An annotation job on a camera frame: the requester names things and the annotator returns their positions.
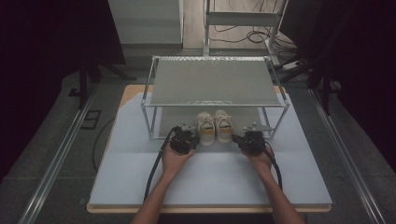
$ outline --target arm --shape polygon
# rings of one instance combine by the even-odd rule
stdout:
[[[248,157],[251,165],[259,175],[260,180],[264,184],[265,191],[267,192],[268,199],[273,209],[274,220],[277,224],[289,224],[289,223],[304,223],[301,216],[297,213],[294,207],[289,202],[282,189],[275,182],[271,174],[271,161],[269,158],[262,153],[261,155],[254,157],[248,154],[242,153]]]
[[[194,150],[191,150],[187,155],[178,155],[170,148],[169,143],[163,152],[163,174],[160,180],[155,185],[154,189],[143,202],[139,211],[134,215],[131,224],[139,223],[157,223],[158,217],[163,207],[163,199],[165,193],[171,185],[178,172],[183,168],[184,163],[194,155]]]

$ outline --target forearm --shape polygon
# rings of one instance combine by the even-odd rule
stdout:
[[[132,224],[157,223],[161,208],[163,207],[163,199],[165,198],[166,191],[172,183],[172,180],[172,176],[161,176],[154,189],[143,202],[139,211],[134,215],[134,219],[131,222]]]
[[[276,224],[304,223],[282,189],[275,182],[271,172],[260,172],[259,176],[267,192]]]

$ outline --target shoe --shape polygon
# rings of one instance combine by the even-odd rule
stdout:
[[[231,142],[233,140],[233,123],[231,122],[231,116],[229,116],[224,110],[218,110],[215,114],[215,122],[219,142]]]
[[[207,147],[215,142],[215,122],[209,113],[202,112],[197,116],[195,128],[200,135],[199,143],[202,146]]]

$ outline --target metal rail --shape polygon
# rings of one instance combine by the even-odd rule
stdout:
[[[35,220],[38,217],[38,214],[41,211],[41,208],[44,205],[44,202],[47,199],[47,196],[50,193],[53,183],[56,180],[59,171],[64,164],[64,159],[69,152],[70,147],[73,144],[73,141],[78,133],[79,127],[81,126],[82,121],[85,118],[85,115],[90,108],[92,103],[92,99],[97,91],[98,84],[92,84],[93,86],[89,89],[89,96],[87,103],[78,111],[76,114],[75,119],[73,120],[72,125],[70,126],[69,130],[67,131],[64,140],[62,141],[61,145],[58,148],[54,158],[52,159],[49,167],[44,173],[43,177],[41,178],[40,183],[38,184],[35,193],[33,194],[30,202],[26,206],[24,212],[21,215],[20,224],[28,224],[28,223],[35,223]]]
[[[372,223],[377,223],[377,224],[386,223],[385,219],[381,214],[381,211],[379,210],[379,207],[377,205],[377,202],[375,201],[373,194],[367,187],[367,184],[365,183],[363,176],[361,175],[361,172],[359,171],[355,162],[352,160],[352,157],[350,156],[347,147],[343,142],[343,139],[341,138],[339,132],[335,128],[335,125],[332,122],[332,118],[330,116],[327,116],[326,112],[321,107],[320,97],[318,96],[318,92],[312,89],[310,89],[309,92],[311,93],[312,98],[315,100],[315,104],[317,106],[317,110],[321,116],[321,119],[323,120],[323,123],[326,129],[328,130],[332,138],[332,141],[335,144],[335,149],[337,150],[338,155],[340,156],[341,162],[346,167],[346,171],[349,177],[351,178],[356,191],[361,197],[361,202],[363,203],[363,206],[366,209],[366,212],[370,217]]]

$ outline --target hand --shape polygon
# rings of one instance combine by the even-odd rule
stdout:
[[[183,168],[184,163],[194,155],[194,150],[190,150],[187,155],[176,153],[168,143],[163,152],[163,176],[174,178]]]
[[[267,151],[274,156],[274,152],[271,148],[266,147]],[[250,164],[259,174],[270,175],[271,174],[271,166],[272,163],[265,153],[262,152],[259,156],[250,156],[243,150],[241,150],[242,154],[244,154],[250,161]]]

